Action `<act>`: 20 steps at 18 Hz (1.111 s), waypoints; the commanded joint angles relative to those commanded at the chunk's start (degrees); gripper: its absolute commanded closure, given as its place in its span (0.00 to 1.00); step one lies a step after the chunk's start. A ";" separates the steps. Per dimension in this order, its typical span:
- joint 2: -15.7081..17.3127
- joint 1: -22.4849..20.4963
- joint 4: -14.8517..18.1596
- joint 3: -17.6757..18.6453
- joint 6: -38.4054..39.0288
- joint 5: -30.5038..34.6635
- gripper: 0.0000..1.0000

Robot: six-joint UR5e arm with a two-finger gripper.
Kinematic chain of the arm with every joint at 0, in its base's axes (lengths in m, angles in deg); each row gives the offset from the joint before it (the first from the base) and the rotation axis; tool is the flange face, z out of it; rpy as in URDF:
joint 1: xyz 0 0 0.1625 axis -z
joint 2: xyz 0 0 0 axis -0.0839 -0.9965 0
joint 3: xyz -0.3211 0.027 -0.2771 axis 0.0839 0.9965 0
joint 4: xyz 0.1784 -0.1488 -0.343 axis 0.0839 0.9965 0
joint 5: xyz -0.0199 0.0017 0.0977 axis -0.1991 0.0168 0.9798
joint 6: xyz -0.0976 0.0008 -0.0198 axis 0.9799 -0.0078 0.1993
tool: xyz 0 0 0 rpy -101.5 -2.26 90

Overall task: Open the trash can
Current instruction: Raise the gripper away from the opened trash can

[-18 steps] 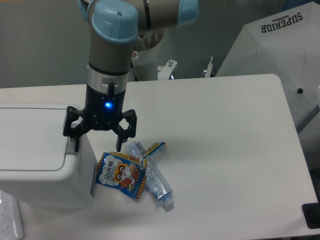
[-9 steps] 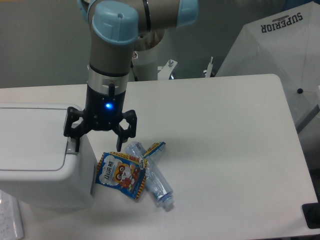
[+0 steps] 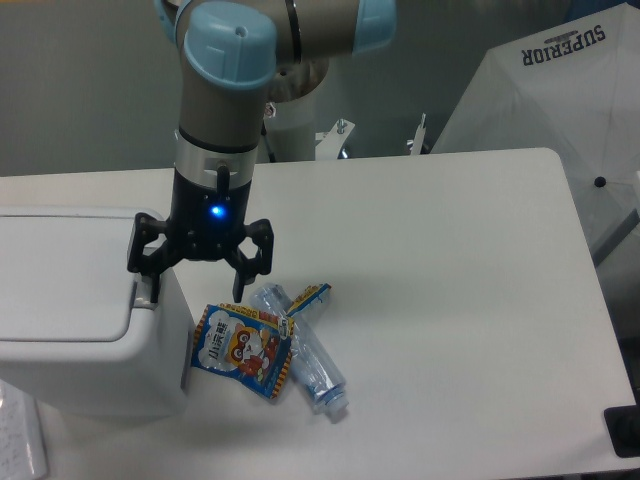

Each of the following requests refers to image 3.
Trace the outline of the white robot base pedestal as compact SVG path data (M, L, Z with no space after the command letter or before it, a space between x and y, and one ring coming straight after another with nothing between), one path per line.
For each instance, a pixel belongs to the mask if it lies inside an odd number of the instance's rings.
M276 163L311 161L315 155L316 97L309 93L266 104L264 126L267 155Z

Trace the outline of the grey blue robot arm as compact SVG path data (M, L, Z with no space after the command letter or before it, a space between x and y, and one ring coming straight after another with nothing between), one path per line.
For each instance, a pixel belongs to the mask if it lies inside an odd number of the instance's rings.
M183 260L227 262L233 297L271 271L271 223L245 220L270 86L283 67L388 45L392 1L183 1L156 5L182 73L170 214L135 217L127 268L157 302Z

